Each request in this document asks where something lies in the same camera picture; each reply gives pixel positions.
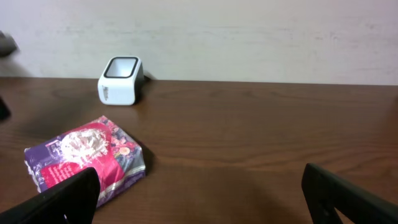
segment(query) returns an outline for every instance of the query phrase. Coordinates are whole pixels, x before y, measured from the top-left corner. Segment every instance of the wooden table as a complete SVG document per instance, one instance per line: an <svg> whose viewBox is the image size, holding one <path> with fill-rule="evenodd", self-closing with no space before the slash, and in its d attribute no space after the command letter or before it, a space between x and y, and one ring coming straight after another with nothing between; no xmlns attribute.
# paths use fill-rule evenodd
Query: wooden table
<svg viewBox="0 0 398 224"><path fill-rule="evenodd" d="M398 203L398 86L153 81L144 93L106 106L96 80L1 78L0 211L37 194L26 147L101 115L154 156L93 223L311 223L308 162Z"/></svg>

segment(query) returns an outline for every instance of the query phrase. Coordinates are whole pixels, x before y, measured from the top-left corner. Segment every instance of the tissue package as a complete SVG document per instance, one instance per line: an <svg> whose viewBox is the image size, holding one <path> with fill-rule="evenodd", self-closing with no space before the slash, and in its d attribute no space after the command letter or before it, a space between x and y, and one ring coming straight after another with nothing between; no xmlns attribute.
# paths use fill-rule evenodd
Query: tissue package
<svg viewBox="0 0 398 224"><path fill-rule="evenodd" d="M142 148L105 116L25 149L25 163L39 192L94 167L101 185L97 207L145 176Z"/></svg>

